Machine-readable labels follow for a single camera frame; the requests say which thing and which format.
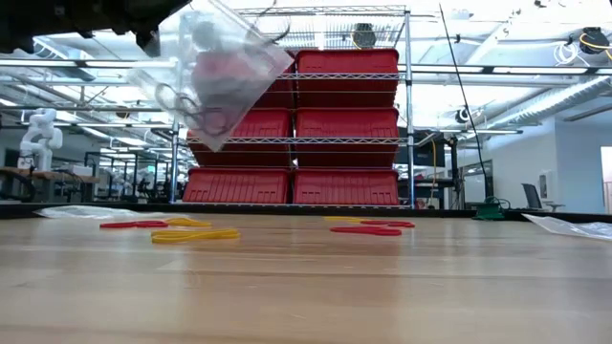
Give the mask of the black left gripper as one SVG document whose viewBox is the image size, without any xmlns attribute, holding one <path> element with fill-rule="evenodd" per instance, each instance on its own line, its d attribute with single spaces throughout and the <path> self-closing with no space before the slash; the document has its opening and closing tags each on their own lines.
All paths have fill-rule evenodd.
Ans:
<svg viewBox="0 0 612 344">
<path fill-rule="evenodd" d="M 77 32 L 133 32 L 149 57 L 161 55 L 158 26 L 191 0 L 72 0 L 71 19 Z"/>
</svg>

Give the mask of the clear plastic zip bag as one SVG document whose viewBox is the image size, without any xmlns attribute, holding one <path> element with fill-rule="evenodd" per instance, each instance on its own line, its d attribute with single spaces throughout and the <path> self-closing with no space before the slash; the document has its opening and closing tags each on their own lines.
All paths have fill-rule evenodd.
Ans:
<svg viewBox="0 0 612 344">
<path fill-rule="evenodd" d="M 154 98 L 158 83 L 188 95 L 194 102 L 189 114 L 167 113 L 208 149 L 221 150 L 255 102 L 294 62 L 278 43 L 263 44 L 265 38 L 275 35 L 251 32 L 251 24 L 263 10 L 246 19 L 221 0 L 207 0 L 205 8 L 181 16 L 177 46 L 166 67 L 140 62 L 126 80 L 159 107 Z M 289 19 L 283 20 L 277 34 L 288 24 L 292 28 Z M 226 134 L 212 137 L 196 128 L 189 115 L 204 107 L 223 108 L 231 117 Z"/>
<path fill-rule="evenodd" d="M 612 224 L 595 222 L 586 224 L 573 224 L 549 216 L 535 216 L 522 214 L 533 224 L 540 226 L 550 233 L 566 236 L 577 236 L 612 242 Z"/>
<path fill-rule="evenodd" d="M 33 213 L 51 219 L 79 218 L 105 220 L 158 216 L 158 213 L 140 213 L 137 211 L 123 208 L 111 208 L 90 205 L 64 205 L 46 207 L 35 210 Z"/>
</svg>

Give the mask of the red rubber band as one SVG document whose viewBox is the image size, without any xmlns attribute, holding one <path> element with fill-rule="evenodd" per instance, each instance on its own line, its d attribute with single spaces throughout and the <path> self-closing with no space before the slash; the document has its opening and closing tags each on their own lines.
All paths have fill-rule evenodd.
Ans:
<svg viewBox="0 0 612 344">
<path fill-rule="evenodd" d="M 362 234 L 374 236 L 401 236 L 403 232 L 395 228 L 383 228 L 376 226 L 335 226 L 330 228 L 331 232 L 346 234 Z"/>
<path fill-rule="evenodd" d="M 402 228 L 415 227 L 413 223 L 405 222 L 405 221 L 365 220 L 365 221 L 360 221 L 360 224 L 366 225 L 366 226 L 390 226 L 390 227 L 402 227 Z"/>
<path fill-rule="evenodd" d="M 99 227 L 103 229 L 165 228 L 165 227 L 169 227 L 169 224 L 165 221 L 147 220 L 147 221 L 133 221 L 133 222 L 104 223 L 104 224 L 100 224 Z"/>
</svg>

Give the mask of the wooden workbench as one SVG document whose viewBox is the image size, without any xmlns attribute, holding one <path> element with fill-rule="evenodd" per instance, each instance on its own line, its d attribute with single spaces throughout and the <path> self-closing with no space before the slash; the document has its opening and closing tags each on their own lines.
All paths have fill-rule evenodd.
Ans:
<svg viewBox="0 0 612 344">
<path fill-rule="evenodd" d="M 66 169 L 36 171 L 0 167 L 0 201 L 20 203 L 85 203 L 93 200 L 99 178 Z"/>
</svg>

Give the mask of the black computer monitor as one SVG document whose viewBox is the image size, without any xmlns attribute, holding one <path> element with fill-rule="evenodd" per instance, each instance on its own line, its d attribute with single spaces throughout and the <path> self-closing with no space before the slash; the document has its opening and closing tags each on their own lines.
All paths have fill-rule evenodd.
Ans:
<svg viewBox="0 0 612 344">
<path fill-rule="evenodd" d="M 407 129 L 399 128 L 400 138 L 407 137 Z M 413 163 L 419 166 L 434 166 L 434 158 L 436 167 L 446 166 L 445 157 L 445 145 L 446 139 L 443 134 L 434 134 L 434 136 L 426 143 L 419 145 L 421 140 L 424 140 L 427 136 L 433 134 L 427 130 L 416 130 L 414 131 L 413 141 Z M 395 155 L 394 163 L 396 164 L 408 164 L 407 162 L 408 152 L 406 146 L 400 146 Z"/>
</svg>

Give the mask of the grey office chair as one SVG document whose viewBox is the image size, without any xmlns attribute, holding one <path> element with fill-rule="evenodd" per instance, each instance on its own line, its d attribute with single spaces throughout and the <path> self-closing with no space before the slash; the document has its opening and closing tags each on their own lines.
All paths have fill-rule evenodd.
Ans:
<svg viewBox="0 0 612 344">
<path fill-rule="evenodd" d="M 536 187 L 533 184 L 523 183 L 522 187 L 527 200 L 527 206 L 530 209 L 544 210 L 545 207 L 548 206 L 553 212 L 556 212 L 558 208 L 563 207 L 563 204 L 556 204 L 553 201 L 541 201 Z"/>
</svg>

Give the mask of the black aluminium table frame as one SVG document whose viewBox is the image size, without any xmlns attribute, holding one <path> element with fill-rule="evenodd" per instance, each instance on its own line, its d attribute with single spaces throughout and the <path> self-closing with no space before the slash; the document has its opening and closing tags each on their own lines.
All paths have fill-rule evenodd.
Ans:
<svg viewBox="0 0 612 344">
<path fill-rule="evenodd" d="M 91 216 L 98 219 L 145 214 L 238 214 L 351 216 L 397 218 L 471 218 L 474 210 L 415 210 L 399 205 L 306 205 L 306 204 L 49 204 L 0 203 L 0 220 L 44 215 Z"/>
</svg>

